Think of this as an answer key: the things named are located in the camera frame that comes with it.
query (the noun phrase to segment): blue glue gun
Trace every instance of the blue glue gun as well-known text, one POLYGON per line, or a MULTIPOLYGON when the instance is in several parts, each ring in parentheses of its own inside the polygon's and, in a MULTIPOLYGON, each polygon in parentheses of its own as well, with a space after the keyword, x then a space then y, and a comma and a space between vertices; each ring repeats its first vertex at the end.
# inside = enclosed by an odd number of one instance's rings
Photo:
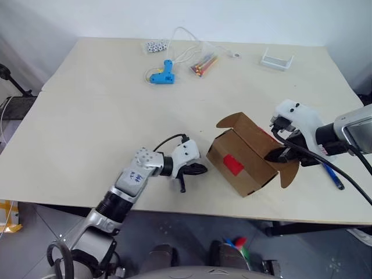
POLYGON ((173 84, 174 74, 172 74, 173 62, 171 60, 164 60, 164 70, 162 73, 152 74, 150 76, 150 83, 154 84, 173 84))

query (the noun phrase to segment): brown cardboard box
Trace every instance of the brown cardboard box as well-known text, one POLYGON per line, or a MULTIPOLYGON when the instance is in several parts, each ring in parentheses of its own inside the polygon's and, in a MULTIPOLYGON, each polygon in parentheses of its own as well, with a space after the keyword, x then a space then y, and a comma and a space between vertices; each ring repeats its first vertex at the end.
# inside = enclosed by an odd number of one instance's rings
POLYGON ((241 196, 260 190, 278 172, 282 188, 292 183, 299 161, 273 163, 264 157, 282 147, 244 113, 229 115, 218 122, 217 128, 232 128, 214 139, 207 158, 241 196))

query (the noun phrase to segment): red label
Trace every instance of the red label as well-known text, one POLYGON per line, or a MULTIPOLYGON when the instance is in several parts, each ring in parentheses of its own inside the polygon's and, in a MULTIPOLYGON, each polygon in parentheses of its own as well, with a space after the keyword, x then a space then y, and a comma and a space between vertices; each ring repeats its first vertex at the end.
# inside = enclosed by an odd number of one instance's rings
POLYGON ((223 163, 235 176, 244 169, 244 166, 230 154, 223 158, 223 163))

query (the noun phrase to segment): wooden table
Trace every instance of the wooden table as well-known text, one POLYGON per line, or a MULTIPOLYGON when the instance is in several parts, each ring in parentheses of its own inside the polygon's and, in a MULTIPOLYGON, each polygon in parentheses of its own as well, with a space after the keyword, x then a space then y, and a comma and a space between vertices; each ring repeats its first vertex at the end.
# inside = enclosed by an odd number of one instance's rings
MULTIPOLYGON (((338 190, 321 166, 301 167, 287 189, 277 176, 242 198, 205 158, 222 132, 216 123, 230 113, 242 111, 270 132, 274 108, 286 98, 317 109, 325 124, 361 107, 325 48, 269 45, 271 56, 295 55, 291 68, 281 72, 259 64, 267 45, 221 43, 241 59, 222 55, 204 78, 180 64, 175 84, 149 85, 144 73, 160 67, 164 53, 146 55, 141 42, 79 40, 0 156, 0 199, 96 206, 139 147, 187 133, 208 173, 186 176, 184 194, 168 178, 150 178, 135 209, 372 224, 368 202, 343 178, 345 190, 338 190)), ((190 44, 174 47, 181 52, 190 44)), ((163 151, 177 144, 169 142, 163 151)), ((335 164, 372 196, 371 177, 358 159, 343 154, 335 164)))

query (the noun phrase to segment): pen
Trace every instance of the pen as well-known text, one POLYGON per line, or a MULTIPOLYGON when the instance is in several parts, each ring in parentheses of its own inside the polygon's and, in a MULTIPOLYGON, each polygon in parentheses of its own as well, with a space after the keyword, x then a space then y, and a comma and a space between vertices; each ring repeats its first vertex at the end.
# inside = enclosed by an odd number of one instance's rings
POLYGON ((330 175, 330 177, 332 178, 333 182, 335 182, 336 186, 338 189, 340 190, 343 190, 345 189, 343 183, 341 182, 341 180, 337 177, 337 175, 335 174, 335 172, 333 171, 333 169, 331 169, 328 165, 326 164, 321 164, 325 170, 327 171, 327 173, 330 175))

